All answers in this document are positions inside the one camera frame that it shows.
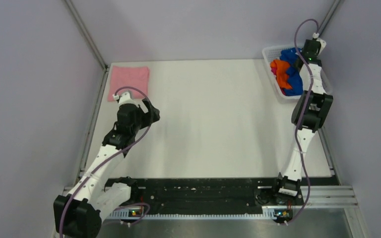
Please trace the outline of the blue t shirt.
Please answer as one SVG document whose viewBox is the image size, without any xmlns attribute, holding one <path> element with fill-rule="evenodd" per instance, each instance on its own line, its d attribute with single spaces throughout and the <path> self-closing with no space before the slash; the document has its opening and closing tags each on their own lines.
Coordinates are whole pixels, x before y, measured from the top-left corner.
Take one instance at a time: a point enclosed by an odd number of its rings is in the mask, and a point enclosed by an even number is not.
<svg viewBox="0 0 381 238">
<path fill-rule="evenodd" d="M 284 80 L 284 83 L 287 83 L 288 86 L 280 86 L 283 94 L 286 96 L 299 96 L 302 95 L 304 91 L 303 81 L 299 75 L 299 71 L 295 67 L 298 57 L 296 48 L 282 50 L 279 57 L 281 61 L 288 64 L 285 69 L 287 79 Z"/>
</svg>

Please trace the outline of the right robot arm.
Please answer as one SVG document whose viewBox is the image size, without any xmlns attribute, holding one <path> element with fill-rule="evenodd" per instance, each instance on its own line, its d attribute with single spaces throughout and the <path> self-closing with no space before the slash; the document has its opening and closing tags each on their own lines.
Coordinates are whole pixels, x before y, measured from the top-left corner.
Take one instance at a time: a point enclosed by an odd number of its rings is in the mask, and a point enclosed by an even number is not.
<svg viewBox="0 0 381 238">
<path fill-rule="evenodd" d="M 295 126 L 293 147 L 271 191 L 271 198 L 277 204 L 285 204 L 301 193 L 302 176 L 307 174 L 306 153 L 313 137 L 324 125 L 333 103 L 333 96 L 323 86 L 322 63 L 318 58 L 325 46 L 323 39 L 314 37 L 306 40 L 298 52 L 295 68 L 303 81 L 303 93 L 291 115 Z"/>
</svg>

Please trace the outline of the aluminium front rail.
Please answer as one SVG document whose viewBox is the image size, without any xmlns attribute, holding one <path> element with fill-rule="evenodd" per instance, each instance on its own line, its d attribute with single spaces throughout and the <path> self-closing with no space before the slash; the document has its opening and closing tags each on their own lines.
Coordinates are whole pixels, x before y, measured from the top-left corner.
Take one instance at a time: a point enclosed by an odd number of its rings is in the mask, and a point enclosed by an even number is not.
<svg viewBox="0 0 381 238">
<path fill-rule="evenodd" d="M 272 179 L 110 179 L 89 183 L 54 202 L 57 224 L 96 226 L 106 218 L 147 219 L 292 219 L 297 210 L 355 207 L 349 186 L 315 179 L 295 195 L 279 193 Z"/>
</svg>

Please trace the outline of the white plastic basket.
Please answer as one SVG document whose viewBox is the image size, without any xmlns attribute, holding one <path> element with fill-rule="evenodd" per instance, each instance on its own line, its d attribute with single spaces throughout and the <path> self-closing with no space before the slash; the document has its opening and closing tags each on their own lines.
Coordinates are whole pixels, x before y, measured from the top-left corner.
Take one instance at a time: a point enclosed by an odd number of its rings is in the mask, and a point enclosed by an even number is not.
<svg viewBox="0 0 381 238">
<path fill-rule="evenodd" d="M 304 91 L 308 90 L 310 79 L 308 70 L 307 79 L 300 77 L 299 69 L 295 63 L 299 56 L 294 46 L 273 46 L 262 50 L 266 63 L 266 69 L 270 71 L 269 78 L 272 86 L 276 89 L 278 98 L 283 102 L 297 102 Z M 333 101 L 331 85 L 321 69 L 321 60 L 315 57 L 306 57 L 306 62 L 311 66 L 314 75 L 312 94 L 324 93 L 328 101 Z"/>
</svg>

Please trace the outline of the orange t shirt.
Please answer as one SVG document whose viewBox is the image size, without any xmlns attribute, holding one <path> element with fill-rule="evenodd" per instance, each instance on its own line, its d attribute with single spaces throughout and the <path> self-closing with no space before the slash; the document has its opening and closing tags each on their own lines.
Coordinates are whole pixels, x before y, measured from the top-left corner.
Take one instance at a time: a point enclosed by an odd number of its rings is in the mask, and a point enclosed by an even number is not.
<svg viewBox="0 0 381 238">
<path fill-rule="evenodd" d="M 286 73 L 290 64 L 280 59 L 274 59 L 270 63 L 270 67 L 276 68 L 276 81 L 280 89 L 291 90 L 292 86 L 288 83 L 289 75 Z"/>
</svg>

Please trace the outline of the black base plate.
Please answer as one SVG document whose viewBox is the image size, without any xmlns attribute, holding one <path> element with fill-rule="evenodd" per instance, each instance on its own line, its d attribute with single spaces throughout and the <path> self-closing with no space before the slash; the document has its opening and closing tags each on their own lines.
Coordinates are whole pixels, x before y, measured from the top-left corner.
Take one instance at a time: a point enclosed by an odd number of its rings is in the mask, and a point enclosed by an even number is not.
<svg viewBox="0 0 381 238">
<path fill-rule="evenodd" d="M 150 215 L 261 214 L 263 205 L 288 204 L 274 192 L 274 178 L 111 178 L 131 185 L 131 198 L 149 204 Z"/>
</svg>

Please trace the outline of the left aluminium corner post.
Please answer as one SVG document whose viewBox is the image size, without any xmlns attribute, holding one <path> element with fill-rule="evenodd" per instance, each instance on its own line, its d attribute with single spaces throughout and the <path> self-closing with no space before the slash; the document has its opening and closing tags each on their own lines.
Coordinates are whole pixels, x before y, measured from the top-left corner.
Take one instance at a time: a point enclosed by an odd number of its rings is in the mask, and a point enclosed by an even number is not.
<svg viewBox="0 0 381 238">
<path fill-rule="evenodd" d="M 89 30 L 87 29 L 87 26 L 83 21 L 80 13 L 76 9 L 74 2 L 72 0 L 62 0 L 62 2 L 65 4 L 67 10 L 69 11 L 74 23 L 76 24 L 80 34 L 82 35 L 86 45 L 88 46 L 95 60 L 98 62 L 98 64 L 101 66 L 103 70 L 106 70 L 107 64 L 105 63 L 102 54 L 98 50 L 98 47 L 93 37 L 91 36 Z"/>
</svg>

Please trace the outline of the right aluminium corner post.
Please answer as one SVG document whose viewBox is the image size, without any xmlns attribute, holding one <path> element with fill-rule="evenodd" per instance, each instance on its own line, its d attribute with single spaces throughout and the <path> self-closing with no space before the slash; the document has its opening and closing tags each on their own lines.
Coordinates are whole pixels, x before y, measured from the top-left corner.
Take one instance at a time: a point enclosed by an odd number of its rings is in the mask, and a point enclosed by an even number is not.
<svg viewBox="0 0 381 238">
<path fill-rule="evenodd" d="M 340 6 L 344 3 L 344 0 L 333 0 L 330 8 L 328 9 L 328 12 L 325 14 L 324 19 L 319 25 L 319 34 L 322 35 L 328 24 L 330 23 L 331 19 L 337 12 L 337 10 L 340 8 Z"/>
</svg>

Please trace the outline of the folded pink t shirt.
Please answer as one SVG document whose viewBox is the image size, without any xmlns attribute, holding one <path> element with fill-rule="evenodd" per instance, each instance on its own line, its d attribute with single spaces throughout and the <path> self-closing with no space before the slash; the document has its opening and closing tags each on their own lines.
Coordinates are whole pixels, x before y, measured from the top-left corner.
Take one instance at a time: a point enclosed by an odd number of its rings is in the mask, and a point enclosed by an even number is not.
<svg viewBox="0 0 381 238">
<path fill-rule="evenodd" d="M 110 77 L 110 86 L 107 100 L 113 102 L 113 95 L 116 90 L 131 86 L 145 95 L 148 95 L 148 83 L 149 83 L 150 69 L 146 66 L 143 67 L 120 67 L 113 66 Z"/>
</svg>

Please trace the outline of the aluminium corner post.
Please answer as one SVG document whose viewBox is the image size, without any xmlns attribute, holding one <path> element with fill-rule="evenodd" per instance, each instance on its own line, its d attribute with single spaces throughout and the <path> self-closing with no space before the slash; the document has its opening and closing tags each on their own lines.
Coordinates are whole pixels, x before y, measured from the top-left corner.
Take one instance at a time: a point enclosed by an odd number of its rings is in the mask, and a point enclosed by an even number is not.
<svg viewBox="0 0 381 238">
<path fill-rule="evenodd" d="M 319 34 L 322 35 L 328 24 L 330 23 L 331 19 L 337 12 L 337 10 L 340 8 L 340 6 L 344 3 L 344 0 L 333 0 L 330 8 L 328 9 L 328 12 L 325 14 L 324 19 L 319 25 Z"/>
<path fill-rule="evenodd" d="M 95 60 L 98 62 L 98 64 L 101 66 L 103 70 L 106 70 L 107 64 L 105 63 L 102 54 L 98 50 L 98 47 L 93 37 L 91 36 L 89 30 L 87 29 L 87 26 L 83 21 L 80 13 L 76 9 L 74 2 L 72 0 L 62 0 L 62 2 L 65 4 L 67 10 L 69 11 L 74 23 L 76 24 L 80 34 L 82 35 L 86 45 L 88 46 Z"/>
</svg>

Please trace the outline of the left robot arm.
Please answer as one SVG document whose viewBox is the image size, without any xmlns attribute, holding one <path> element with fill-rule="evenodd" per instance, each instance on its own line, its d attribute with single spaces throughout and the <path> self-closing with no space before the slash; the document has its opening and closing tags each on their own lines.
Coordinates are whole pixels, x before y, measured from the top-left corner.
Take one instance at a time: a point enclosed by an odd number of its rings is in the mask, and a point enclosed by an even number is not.
<svg viewBox="0 0 381 238">
<path fill-rule="evenodd" d="M 104 190 L 113 170 L 160 119 L 160 111 L 147 95 L 138 91 L 143 99 L 135 99 L 133 87 L 125 89 L 113 95 L 118 103 L 117 119 L 104 136 L 91 166 L 67 194 L 54 200 L 55 228 L 62 238 L 97 237 L 113 211 L 123 203 L 133 205 L 139 199 L 139 191 L 126 183 L 116 182 Z"/>
</svg>

